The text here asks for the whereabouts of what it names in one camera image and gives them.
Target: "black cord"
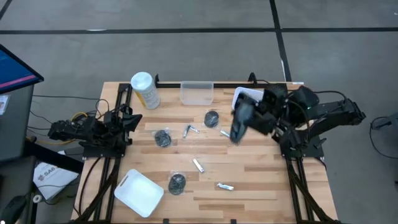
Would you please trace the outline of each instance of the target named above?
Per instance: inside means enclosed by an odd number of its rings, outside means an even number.
[[[50,130],[50,128],[35,128],[35,127],[31,127],[31,126],[28,126],[28,128],[32,128],[32,129],[36,129],[36,130]]]
[[[94,166],[97,164],[98,161],[100,161],[100,159],[101,159],[100,157],[97,158],[97,160],[95,160],[95,162],[93,163],[93,165],[90,167],[90,169],[88,170],[86,179],[85,179],[85,181],[84,181],[84,183],[83,183],[83,186],[81,187],[80,199],[79,199],[79,213],[81,213],[81,201],[83,200],[83,192],[85,191],[85,187],[86,187],[86,184],[87,184],[88,177],[90,176],[91,171],[93,171]]]
[[[89,112],[86,112],[86,114],[87,115],[89,115],[89,114],[93,114],[94,116],[95,116],[95,114],[97,113],[97,111],[96,110],[94,110],[94,111],[89,111]]]
[[[38,117],[38,118],[42,118],[42,119],[46,120],[46,122],[52,124],[52,122],[49,121],[47,118],[45,118],[45,117],[43,117],[43,116],[36,115],[36,114],[34,114],[32,111],[30,111],[30,113],[31,113],[33,116],[36,116],[36,117]]]
[[[95,109],[98,111],[99,118],[103,116],[103,114],[101,114],[101,112],[100,112],[99,109],[98,109],[98,103],[99,103],[100,101],[105,101],[105,102],[108,104],[108,111],[109,111],[109,102],[108,102],[107,100],[104,100],[104,99],[99,99],[99,100],[95,103]]]
[[[267,80],[257,80],[257,81],[263,81],[263,82],[270,84],[269,81],[267,81]]]
[[[83,153],[76,153],[76,154],[65,154],[66,156],[78,156],[78,155],[83,155]]]
[[[291,103],[291,104],[297,106],[298,108],[300,108],[301,113],[304,115],[305,122],[307,124],[307,139],[306,139],[306,142],[308,143],[309,140],[310,140],[310,120],[308,118],[308,114],[307,114],[307,112],[305,112],[305,110],[298,103],[296,103],[294,101],[290,101],[290,100],[288,101],[288,103]]]
[[[342,108],[343,106],[337,106],[337,107],[335,107],[334,109],[332,109],[332,110],[330,110],[330,111],[328,111],[328,112],[326,112],[324,115],[322,115],[320,118],[318,118],[312,125],[311,125],[311,128],[313,128],[316,124],[318,124],[324,117],[326,117],[326,116],[328,116],[328,114],[330,114],[331,112],[333,112],[333,111],[335,111],[335,110],[337,110],[337,109],[340,109],[340,108]]]
[[[48,136],[45,135],[45,134],[37,133],[37,132],[35,132],[35,131],[33,131],[33,130],[30,130],[29,128],[27,128],[26,130],[28,130],[28,131],[30,131],[30,132],[32,132],[32,133],[38,134],[38,135],[40,135],[40,136],[48,137]]]
[[[318,160],[320,163],[322,163],[322,165],[325,167],[325,170],[328,170],[325,162],[320,157],[315,157],[315,159]]]
[[[77,213],[78,216],[81,216],[80,212],[76,209],[75,204],[73,204],[73,209]]]
[[[79,182],[72,183],[72,184],[65,184],[65,185],[62,185],[62,186],[48,184],[48,185],[41,185],[40,187],[37,187],[37,188],[41,188],[41,187],[67,187],[67,186],[73,186],[73,185],[76,185],[76,184],[79,184]]]
[[[74,198],[74,197],[76,197],[76,195],[68,195],[68,196],[66,196],[66,197],[64,197],[64,198]],[[47,205],[56,205],[56,204],[58,204],[62,199],[64,199],[64,198],[60,198],[60,199],[58,199],[56,202],[54,202],[54,203],[51,203],[51,202],[49,202],[49,201],[44,201],[44,203],[46,203]]]
[[[35,97],[46,97],[46,98],[74,98],[74,99],[81,99],[81,100],[99,100],[98,98],[87,98],[87,97],[80,97],[80,96],[47,96],[47,95],[33,95]]]
[[[346,95],[342,94],[339,91],[334,91],[334,90],[328,90],[328,91],[313,91],[314,93],[337,93],[340,94],[344,98],[344,102],[347,100]]]
[[[387,157],[387,158],[390,158],[390,159],[398,159],[398,157],[392,157],[392,156],[387,156],[387,155],[383,154],[383,153],[380,152],[380,151],[377,149],[377,147],[374,145],[373,138],[372,138],[372,126],[373,126],[373,122],[375,122],[376,120],[381,119],[381,118],[386,118],[386,117],[385,117],[385,116],[381,116],[381,117],[378,117],[378,118],[374,118],[373,121],[371,122],[371,127],[369,128],[369,138],[371,139],[372,146],[373,146],[374,150],[376,150],[376,152],[378,152],[380,155],[382,155],[382,156],[384,156],[384,157]]]

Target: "small metal object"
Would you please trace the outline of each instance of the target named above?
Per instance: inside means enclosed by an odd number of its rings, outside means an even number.
[[[227,136],[227,137],[229,137],[229,133],[227,133],[227,132],[224,131],[224,130],[221,130],[220,133],[221,133],[221,134],[224,134],[224,135]]]
[[[198,168],[198,170],[200,172],[204,172],[205,170],[203,169],[203,167],[199,164],[199,162],[196,159],[192,159],[193,163],[196,165],[196,167]]]
[[[192,125],[189,126],[189,129],[191,129],[192,131],[199,133],[199,130],[197,130],[195,127],[193,127]]]
[[[183,138],[187,137],[188,131],[189,131],[190,125],[187,125],[187,127],[185,127],[185,131],[184,134],[182,135]]]
[[[222,183],[218,183],[217,187],[222,188],[222,189],[226,189],[226,190],[234,190],[234,187],[228,186],[228,185],[225,185],[225,184],[222,184]]]

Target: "yellow cable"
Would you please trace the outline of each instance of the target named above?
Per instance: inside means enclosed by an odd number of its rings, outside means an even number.
[[[77,113],[75,113],[75,115],[72,116],[71,121],[73,121],[73,119],[75,119],[78,115],[81,115],[81,114],[86,116],[86,118],[88,117],[88,115],[84,112],[77,112]],[[36,142],[42,143],[42,144],[50,144],[50,145],[64,145],[64,144],[69,144],[74,141],[76,141],[76,139],[71,139],[71,140],[67,140],[64,142],[47,142],[47,141],[41,141],[41,140],[37,140]]]
[[[84,113],[84,112],[77,112],[77,113],[75,113],[75,115],[73,115],[71,121],[73,121],[73,119],[75,119],[77,115],[81,115],[81,114],[83,114],[84,116],[86,116],[86,118],[88,117],[88,115],[87,115],[86,113]]]

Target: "tape roll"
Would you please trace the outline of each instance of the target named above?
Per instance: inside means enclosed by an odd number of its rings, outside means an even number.
[[[33,197],[33,203],[39,203],[42,199],[43,197],[41,195],[35,195],[35,197]]]

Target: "plastic bottle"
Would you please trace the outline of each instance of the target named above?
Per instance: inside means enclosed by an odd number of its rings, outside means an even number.
[[[147,109],[155,109],[160,105],[160,97],[157,93],[152,76],[147,72],[139,72],[131,78],[132,89],[137,93],[141,103]]]

